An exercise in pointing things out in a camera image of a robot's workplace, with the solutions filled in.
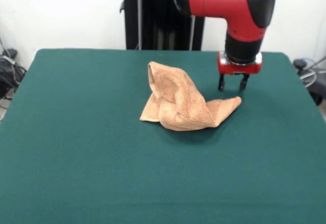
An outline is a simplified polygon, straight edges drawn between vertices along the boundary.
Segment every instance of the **red robot arm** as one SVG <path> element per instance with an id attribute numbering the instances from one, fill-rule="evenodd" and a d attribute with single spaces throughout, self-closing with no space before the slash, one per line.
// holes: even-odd
<path id="1" fill-rule="evenodd" d="M 224 88 L 224 74 L 242 73 L 244 89 L 250 74 L 262 65 L 259 53 L 273 15 L 275 0 L 174 0 L 186 15 L 224 18 L 228 23 L 225 53 L 218 56 L 219 89 Z"/>

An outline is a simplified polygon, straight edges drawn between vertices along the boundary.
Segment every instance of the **green table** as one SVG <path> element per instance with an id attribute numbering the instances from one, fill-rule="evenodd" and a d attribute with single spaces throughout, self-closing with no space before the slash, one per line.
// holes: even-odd
<path id="1" fill-rule="evenodd" d="M 139 121 L 147 63 L 207 99 L 216 52 L 42 50 L 0 125 L 0 223 L 326 223 L 326 127 L 287 56 L 264 53 L 217 129 Z"/>

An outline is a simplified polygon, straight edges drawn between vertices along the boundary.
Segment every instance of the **orange towel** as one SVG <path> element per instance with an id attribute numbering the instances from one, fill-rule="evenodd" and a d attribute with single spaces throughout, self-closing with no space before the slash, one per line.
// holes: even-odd
<path id="1" fill-rule="evenodd" d="M 150 62 L 152 94 L 141 121 L 160 122 L 174 131 L 218 127 L 240 104 L 241 98 L 206 102 L 187 73 L 179 68 Z"/>

